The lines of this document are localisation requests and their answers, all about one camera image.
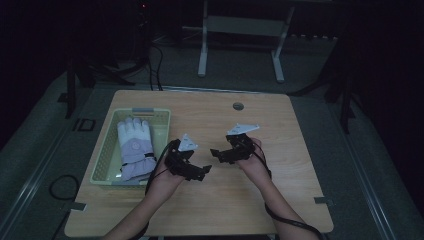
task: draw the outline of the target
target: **forearm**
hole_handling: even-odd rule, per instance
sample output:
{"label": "forearm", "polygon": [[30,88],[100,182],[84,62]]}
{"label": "forearm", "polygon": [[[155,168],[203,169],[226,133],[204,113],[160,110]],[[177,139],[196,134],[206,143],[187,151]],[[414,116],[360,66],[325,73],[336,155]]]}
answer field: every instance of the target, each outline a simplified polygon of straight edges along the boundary
{"label": "forearm", "polygon": [[[266,185],[262,185],[259,188],[262,197],[269,207],[269,209],[277,216],[297,222],[305,223],[303,219],[293,210],[290,204],[286,201],[277,187],[272,183],[268,182]],[[275,228],[280,236],[280,239],[302,239],[302,240],[316,240],[318,237],[315,233],[296,227],[284,222],[273,219]]]}
{"label": "forearm", "polygon": [[123,218],[102,239],[119,240],[130,239],[140,233],[147,225],[150,218],[163,203],[152,198],[145,197],[125,218]]}

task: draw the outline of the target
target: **finger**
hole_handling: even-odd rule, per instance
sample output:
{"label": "finger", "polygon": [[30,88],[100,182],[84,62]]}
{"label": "finger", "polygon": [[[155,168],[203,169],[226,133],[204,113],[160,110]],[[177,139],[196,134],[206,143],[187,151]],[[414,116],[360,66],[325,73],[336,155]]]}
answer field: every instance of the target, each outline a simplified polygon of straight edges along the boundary
{"label": "finger", "polygon": [[125,129],[127,130],[127,132],[134,131],[134,123],[133,123],[133,120],[130,117],[125,119]]}
{"label": "finger", "polygon": [[142,128],[142,131],[143,131],[143,132],[145,132],[146,134],[148,134],[148,136],[150,137],[149,122],[148,122],[148,121],[146,121],[146,120],[144,120],[144,121],[141,123],[141,128]]}
{"label": "finger", "polygon": [[134,118],[133,123],[134,123],[134,129],[135,129],[136,131],[143,131],[143,129],[142,129],[142,127],[141,127],[141,121],[140,121],[140,118]]}
{"label": "finger", "polygon": [[121,145],[124,144],[124,142],[126,141],[125,137],[126,137],[125,123],[119,122],[118,123],[118,139]]}

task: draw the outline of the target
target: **black cable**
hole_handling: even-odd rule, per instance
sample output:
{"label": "black cable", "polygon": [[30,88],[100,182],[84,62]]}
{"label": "black cable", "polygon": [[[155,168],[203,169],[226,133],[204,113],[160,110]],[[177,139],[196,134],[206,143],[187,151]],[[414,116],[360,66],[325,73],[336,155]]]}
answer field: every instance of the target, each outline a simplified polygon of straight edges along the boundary
{"label": "black cable", "polygon": [[162,50],[160,48],[158,48],[157,46],[155,46],[153,44],[152,44],[152,47],[159,51],[159,53],[160,53],[160,59],[159,59],[158,67],[156,68],[156,70],[153,70],[152,62],[150,60],[150,57],[147,60],[147,64],[149,65],[149,83],[150,83],[150,89],[153,91],[153,76],[155,76],[156,83],[157,83],[157,86],[158,86],[158,90],[159,91],[163,91],[162,84],[160,82],[160,77],[159,77],[159,71],[160,71],[160,67],[162,65],[162,60],[163,60],[163,52],[162,52]]}
{"label": "black cable", "polygon": [[[159,160],[156,163],[155,169],[152,171],[152,174],[150,174],[149,176],[149,180],[147,180],[147,184],[146,184],[146,189],[144,190],[144,195],[147,194],[147,192],[149,191],[150,188],[150,184],[152,183],[153,179],[155,179],[157,176],[161,175],[162,173],[168,171],[169,169],[165,169],[162,172],[158,173],[155,175],[156,170],[159,167],[160,162],[162,161],[163,156],[165,155],[165,153],[168,151],[169,146],[171,145],[172,141],[170,143],[168,143],[168,145],[166,145],[166,147],[164,148],[164,150],[162,151],[162,154],[159,157]],[[144,226],[144,228],[137,233],[134,237],[130,238],[130,240],[136,240],[136,239],[140,239],[147,231],[147,228],[149,227],[149,223],[147,222],[146,226]]]}
{"label": "black cable", "polygon": [[278,216],[277,214],[275,214],[273,211],[271,211],[271,209],[269,209],[269,207],[268,207],[268,205],[266,205],[266,203],[265,203],[265,210],[273,219],[275,219],[279,222],[282,222],[282,223],[286,223],[286,224],[289,224],[289,225],[292,225],[292,226],[295,226],[295,227],[298,227],[298,228],[303,228],[305,230],[311,231],[318,237],[319,240],[324,240],[321,232],[318,231],[318,229],[312,227],[311,225],[308,225],[308,224],[302,223],[302,222],[298,222],[298,221],[294,221],[294,220],[291,220],[291,219],[287,219],[287,218],[282,218],[282,217]]}
{"label": "black cable", "polygon": [[[75,183],[75,192],[74,192],[74,194],[73,194],[72,196],[69,196],[69,197],[62,197],[62,196],[57,195],[57,194],[53,191],[53,188],[54,188],[55,184],[56,184],[57,182],[59,182],[60,180],[64,179],[64,178],[71,178],[71,179],[74,181],[74,183]],[[50,195],[51,195],[54,199],[57,199],[57,200],[71,200],[72,202],[74,202],[74,201],[75,201],[75,198],[77,197],[77,194],[78,194],[78,190],[79,190],[79,188],[80,188],[80,183],[79,183],[78,179],[77,179],[75,176],[72,176],[72,175],[66,174],[66,175],[62,175],[62,176],[60,176],[60,177],[56,178],[56,179],[55,179],[52,183],[50,183],[50,186],[49,186],[49,193],[50,193]],[[65,221],[68,219],[68,217],[69,217],[69,214],[70,214],[70,213],[71,213],[71,212],[68,210],[68,211],[66,212],[65,216],[62,218],[62,221],[60,221],[59,226],[56,228],[56,231],[54,232],[53,237],[51,238],[52,240],[56,239],[57,234],[59,233],[59,231],[60,231],[60,229],[62,228],[62,226],[63,226],[63,224],[65,223]]]}
{"label": "black cable", "polygon": [[[238,142],[240,145],[243,145],[246,147],[246,145],[242,142]],[[263,158],[261,158],[256,152],[253,152],[253,154],[260,160],[260,162],[264,165],[264,167],[266,168],[266,170],[268,171],[269,177],[271,178],[271,170],[269,170],[267,164],[266,164],[266,158],[265,158],[265,153],[262,150],[262,148],[256,144],[255,142],[253,142],[253,145],[255,145],[256,147],[259,148],[259,150],[261,151]],[[265,210],[266,212],[275,220],[279,221],[279,222],[283,222],[286,224],[290,224],[292,226],[295,227],[299,227],[299,228],[303,228],[305,230],[311,231],[313,232],[315,235],[317,235],[319,240],[323,240],[323,236],[321,234],[320,231],[318,231],[316,228],[312,227],[311,225],[308,225],[306,223],[302,223],[302,222],[298,222],[298,221],[294,221],[291,219],[286,219],[286,218],[282,218],[280,216],[278,216],[277,214],[275,214],[273,211],[271,211],[271,209],[269,209],[268,205],[266,205],[265,203]]]}

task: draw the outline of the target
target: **dark floor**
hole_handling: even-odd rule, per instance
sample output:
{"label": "dark floor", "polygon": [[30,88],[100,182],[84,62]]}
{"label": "dark floor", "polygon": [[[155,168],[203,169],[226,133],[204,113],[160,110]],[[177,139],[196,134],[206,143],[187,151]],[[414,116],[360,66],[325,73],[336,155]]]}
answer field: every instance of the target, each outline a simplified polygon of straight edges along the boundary
{"label": "dark floor", "polygon": [[[211,47],[207,75],[199,78],[199,45],[194,41],[186,46],[165,46],[163,41],[162,38],[156,43],[163,51],[160,81],[165,90],[199,88],[279,94],[315,81],[334,46],[334,42],[325,39],[289,38],[281,58],[286,81],[278,84],[270,53],[264,49]],[[153,49],[151,60],[155,69],[159,59],[159,51]],[[2,239],[69,239],[61,222],[67,201],[54,199],[49,187],[66,174],[82,178],[114,92],[124,88],[149,89],[148,76],[145,69],[126,76],[128,81],[137,83],[134,87],[104,80],[99,80],[93,89],[79,86],[77,109],[70,119],[64,118],[66,105],[57,102],[60,93],[66,91],[65,75],[51,84],[1,152]],[[327,237],[424,239],[423,220],[372,123],[352,104],[355,118],[349,120],[351,134],[344,134],[338,122],[340,103],[328,104],[323,99],[327,87],[302,97],[291,97],[322,190],[331,200],[328,206],[334,230]],[[73,130],[77,118],[95,119],[94,130]],[[57,194],[72,197],[75,190],[72,184],[62,183]]]}

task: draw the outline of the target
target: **green basket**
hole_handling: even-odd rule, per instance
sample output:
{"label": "green basket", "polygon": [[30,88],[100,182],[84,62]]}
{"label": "green basket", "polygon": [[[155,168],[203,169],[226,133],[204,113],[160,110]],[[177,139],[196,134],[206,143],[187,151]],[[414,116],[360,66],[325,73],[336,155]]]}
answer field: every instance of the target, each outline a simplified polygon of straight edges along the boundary
{"label": "green basket", "polygon": [[96,159],[90,182],[107,188],[144,188],[146,181],[122,181],[121,148],[118,141],[117,124],[128,117],[147,120],[150,126],[153,151],[156,157],[162,154],[168,144],[171,111],[160,108],[121,108],[113,112],[105,138]]}

